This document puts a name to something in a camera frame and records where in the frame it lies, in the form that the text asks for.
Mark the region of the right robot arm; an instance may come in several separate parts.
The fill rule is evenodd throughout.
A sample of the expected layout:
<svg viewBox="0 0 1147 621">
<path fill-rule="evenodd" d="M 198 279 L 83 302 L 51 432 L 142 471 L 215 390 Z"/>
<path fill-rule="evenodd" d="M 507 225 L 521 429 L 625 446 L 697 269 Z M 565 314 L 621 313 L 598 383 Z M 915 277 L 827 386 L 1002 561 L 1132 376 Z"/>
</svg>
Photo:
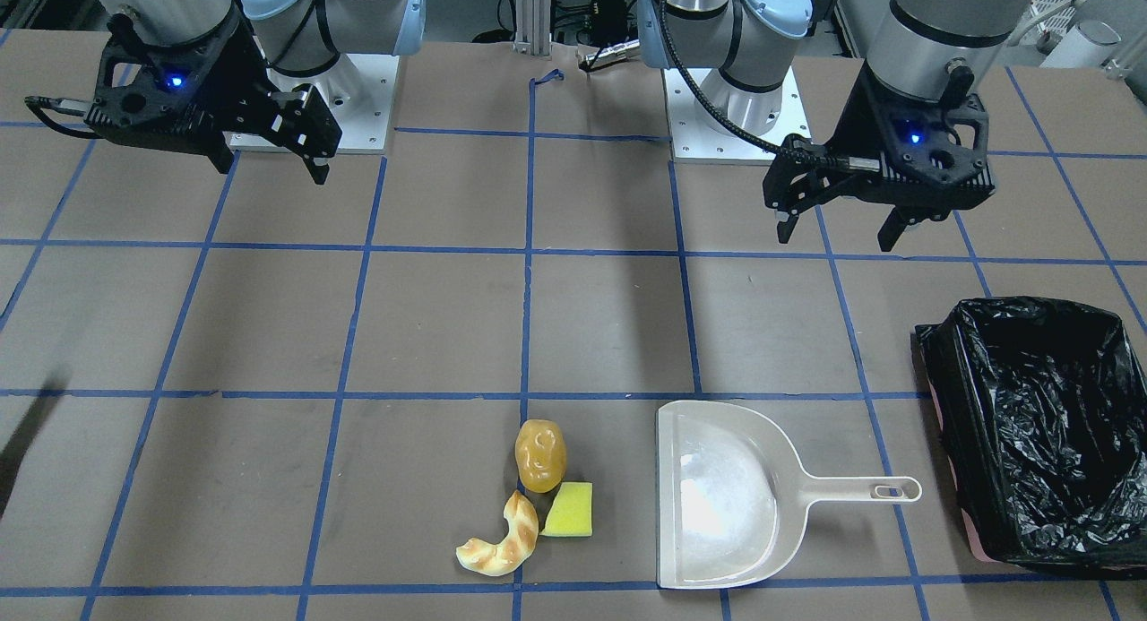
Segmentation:
<svg viewBox="0 0 1147 621">
<path fill-rule="evenodd" d="M 99 3 L 109 40 L 81 103 L 91 134 L 204 156 L 221 173 L 227 135 L 258 135 L 318 185 L 344 138 L 340 111 L 366 101 L 353 55 L 413 55 L 426 36 L 426 0 Z"/>
</svg>

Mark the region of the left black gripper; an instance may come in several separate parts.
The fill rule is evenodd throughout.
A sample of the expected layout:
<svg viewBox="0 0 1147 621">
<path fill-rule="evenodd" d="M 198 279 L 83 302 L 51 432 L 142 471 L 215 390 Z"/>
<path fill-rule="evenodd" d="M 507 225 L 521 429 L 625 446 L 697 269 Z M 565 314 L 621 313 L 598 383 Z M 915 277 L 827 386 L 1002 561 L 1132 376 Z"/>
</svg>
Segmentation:
<svg viewBox="0 0 1147 621">
<path fill-rule="evenodd" d="M 788 135 L 807 162 L 778 157 L 763 181 L 777 211 L 777 238 L 789 244 L 799 214 L 832 199 L 894 205 L 877 230 L 889 253 L 907 228 L 952 210 L 980 207 L 996 189 L 988 164 L 988 111 L 963 61 L 941 69 L 941 98 L 913 99 L 863 65 L 827 143 Z"/>
</svg>

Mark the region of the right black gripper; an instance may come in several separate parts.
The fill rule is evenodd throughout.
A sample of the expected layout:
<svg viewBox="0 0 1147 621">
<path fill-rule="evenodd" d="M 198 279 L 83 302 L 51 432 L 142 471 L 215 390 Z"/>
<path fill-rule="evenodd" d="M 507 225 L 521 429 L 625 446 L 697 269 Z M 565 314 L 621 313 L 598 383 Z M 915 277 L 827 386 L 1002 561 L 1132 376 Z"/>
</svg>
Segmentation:
<svg viewBox="0 0 1147 621">
<path fill-rule="evenodd" d="M 326 184 L 340 147 L 340 123 L 312 83 L 279 91 L 242 13 L 175 47 L 145 44 L 122 13 L 99 61 L 87 125 L 112 143 L 208 157 L 227 174 L 235 154 L 227 134 L 253 134 L 303 160 Z"/>
</svg>

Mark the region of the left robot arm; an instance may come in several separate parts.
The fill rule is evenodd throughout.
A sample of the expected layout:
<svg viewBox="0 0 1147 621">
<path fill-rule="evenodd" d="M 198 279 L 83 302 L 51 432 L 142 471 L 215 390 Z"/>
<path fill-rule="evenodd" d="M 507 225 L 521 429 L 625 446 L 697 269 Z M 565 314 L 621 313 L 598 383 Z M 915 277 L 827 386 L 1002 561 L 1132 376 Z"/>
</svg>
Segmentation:
<svg viewBox="0 0 1147 621">
<path fill-rule="evenodd" d="M 994 193 L 978 86 L 1031 0 L 889 0 L 834 134 L 763 138 L 812 0 L 638 0 L 642 60 L 673 69 L 721 131 L 771 152 L 763 203 L 787 244 L 799 216 L 838 197 L 892 212 L 877 244 L 946 220 Z"/>
</svg>

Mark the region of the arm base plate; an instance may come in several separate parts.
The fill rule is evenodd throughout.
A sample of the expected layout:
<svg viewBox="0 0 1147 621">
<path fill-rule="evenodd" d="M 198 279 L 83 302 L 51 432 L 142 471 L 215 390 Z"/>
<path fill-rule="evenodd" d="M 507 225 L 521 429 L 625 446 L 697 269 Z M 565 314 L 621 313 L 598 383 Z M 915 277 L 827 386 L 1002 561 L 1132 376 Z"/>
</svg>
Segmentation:
<svg viewBox="0 0 1147 621">
<path fill-rule="evenodd" d="M 738 139 L 713 122 L 676 70 L 664 70 L 663 81 L 676 163 L 757 166 L 772 163 L 774 154 Z M 758 134 L 762 140 L 782 143 L 786 135 L 799 134 L 806 139 L 812 135 L 807 130 L 798 81 L 791 69 L 786 73 L 781 90 L 756 98 L 746 98 L 741 91 L 734 90 L 728 98 L 733 111 L 729 119 L 741 123 L 746 131 L 766 127 L 766 132 Z"/>
<path fill-rule="evenodd" d="M 326 73 L 292 78 L 270 69 L 279 90 L 291 91 L 312 83 L 323 95 L 333 119 L 340 123 L 337 154 L 381 154 L 391 125 L 401 57 L 396 55 L 343 54 Z"/>
</svg>

